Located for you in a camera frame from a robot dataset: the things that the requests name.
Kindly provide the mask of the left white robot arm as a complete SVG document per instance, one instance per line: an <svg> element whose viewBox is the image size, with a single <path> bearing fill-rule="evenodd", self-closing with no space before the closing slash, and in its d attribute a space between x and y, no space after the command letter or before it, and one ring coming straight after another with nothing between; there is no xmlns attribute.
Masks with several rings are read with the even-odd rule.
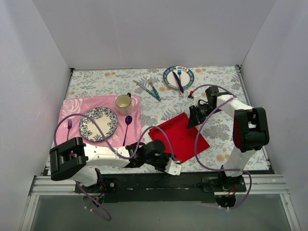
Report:
<svg viewBox="0 0 308 231"><path fill-rule="evenodd" d="M165 149L161 140L155 140L147 144L136 142L112 151L108 147L86 144L81 137L75 137L50 149L51 179L72 179L95 193L103 185L98 166L139 168L148 164L169 175L179 175L181 164Z"/></svg>

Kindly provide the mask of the red cloth napkin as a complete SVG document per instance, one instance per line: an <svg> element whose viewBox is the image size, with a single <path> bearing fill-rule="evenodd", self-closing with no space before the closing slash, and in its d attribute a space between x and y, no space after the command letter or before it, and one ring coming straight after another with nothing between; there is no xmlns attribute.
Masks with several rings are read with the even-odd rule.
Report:
<svg viewBox="0 0 308 231"><path fill-rule="evenodd" d="M153 141L161 140L166 146L166 152L173 151L176 158L184 165L191 165L194 162L194 144L198 133L195 127L187 128L188 122L188 116L182 113L159 125L166 135L157 128L149 131Z"/></svg>

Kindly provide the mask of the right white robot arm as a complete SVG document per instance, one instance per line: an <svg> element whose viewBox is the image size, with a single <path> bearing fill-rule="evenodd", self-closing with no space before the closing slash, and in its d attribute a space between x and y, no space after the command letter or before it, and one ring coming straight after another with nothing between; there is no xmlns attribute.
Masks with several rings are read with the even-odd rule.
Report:
<svg viewBox="0 0 308 231"><path fill-rule="evenodd" d="M253 108L236 99L223 87L205 85L206 101L198 100L190 106L187 128L202 127L217 111L223 111L233 119L232 140L234 148L225 164L216 170L215 177L202 178L199 184L205 192L226 192L245 189L243 172L256 151L270 141L266 111Z"/></svg>

